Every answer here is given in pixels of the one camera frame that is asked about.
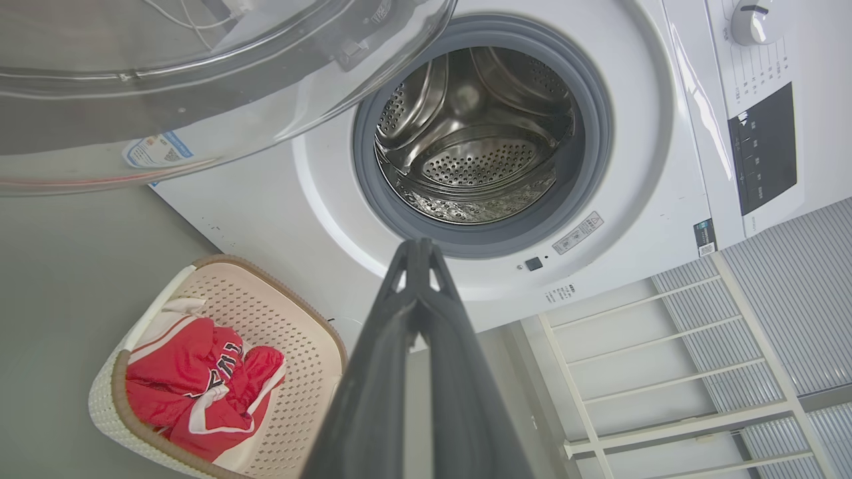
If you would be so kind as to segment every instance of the beige plastic basket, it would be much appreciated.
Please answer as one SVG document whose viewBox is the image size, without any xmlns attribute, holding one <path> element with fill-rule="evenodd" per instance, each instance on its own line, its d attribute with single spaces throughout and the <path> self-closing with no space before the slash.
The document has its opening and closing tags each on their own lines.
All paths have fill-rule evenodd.
<svg viewBox="0 0 852 479">
<path fill-rule="evenodd" d="M 130 351 L 163 305 L 177 297 L 206 299 L 197 315 L 232 327 L 252 346 L 283 351 L 287 362 L 286 379 L 273 390 L 257 433 L 213 464 L 155 434 L 127 402 L 124 378 Z M 300 297 L 243 259 L 208 257 L 184 268 L 112 352 L 89 392 L 89 414 L 114 441 L 190 476 L 298 477 L 346 360 L 340 337 Z"/>
</svg>

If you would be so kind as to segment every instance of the floor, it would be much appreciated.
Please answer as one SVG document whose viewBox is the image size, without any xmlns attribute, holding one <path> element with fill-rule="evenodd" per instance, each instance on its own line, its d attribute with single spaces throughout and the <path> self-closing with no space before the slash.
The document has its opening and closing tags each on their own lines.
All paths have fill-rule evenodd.
<svg viewBox="0 0 852 479">
<path fill-rule="evenodd" d="M 4 476 L 184 477 L 103 436 L 89 419 L 87 398 L 103 361 L 153 297 L 216 248 L 148 188 L 0 199 L 0 224 Z M 535 476 L 565 477 L 543 419 L 535 424 L 541 406 L 508 330 L 479 339 Z M 429 422 L 420 414 L 429 408 L 428 359 L 421 351 L 408 363 L 411 479 L 431 477 Z"/>
</svg>

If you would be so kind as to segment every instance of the red garment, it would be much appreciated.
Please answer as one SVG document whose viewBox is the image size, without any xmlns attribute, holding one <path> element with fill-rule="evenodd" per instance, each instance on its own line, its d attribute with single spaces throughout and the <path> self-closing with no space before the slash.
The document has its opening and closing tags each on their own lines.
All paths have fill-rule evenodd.
<svg viewBox="0 0 852 479">
<path fill-rule="evenodd" d="M 244 354 L 242 338 L 210 318 L 164 311 L 150 327 L 127 368 L 136 416 L 210 462 L 253 436 L 284 380 L 284 355 L 268 346 Z"/>
</svg>

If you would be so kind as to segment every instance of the transparent door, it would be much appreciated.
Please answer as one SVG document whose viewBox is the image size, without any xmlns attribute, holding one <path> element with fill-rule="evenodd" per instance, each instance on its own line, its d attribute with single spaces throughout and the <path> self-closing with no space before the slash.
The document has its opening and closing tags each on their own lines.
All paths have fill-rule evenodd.
<svg viewBox="0 0 852 479">
<path fill-rule="evenodd" d="M 287 140 L 390 80 L 455 0 L 0 6 L 0 194 L 155 182 Z"/>
</svg>

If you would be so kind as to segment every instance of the washing machine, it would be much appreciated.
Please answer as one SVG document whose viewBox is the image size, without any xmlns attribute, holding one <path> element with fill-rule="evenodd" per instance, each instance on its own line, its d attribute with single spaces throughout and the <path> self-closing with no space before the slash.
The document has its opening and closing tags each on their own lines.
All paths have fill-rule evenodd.
<svg viewBox="0 0 852 479">
<path fill-rule="evenodd" d="M 101 152 L 149 182 L 261 149 L 153 190 L 350 342 L 403 239 L 440 245 L 482 331 L 689 263 L 803 202 L 793 2 L 354 4 L 363 25 L 398 28 L 326 41 L 333 68 L 285 95 L 239 86 L 251 101 L 182 123 L 184 100 L 160 99 L 178 113 L 155 123 L 173 128 Z"/>
</svg>

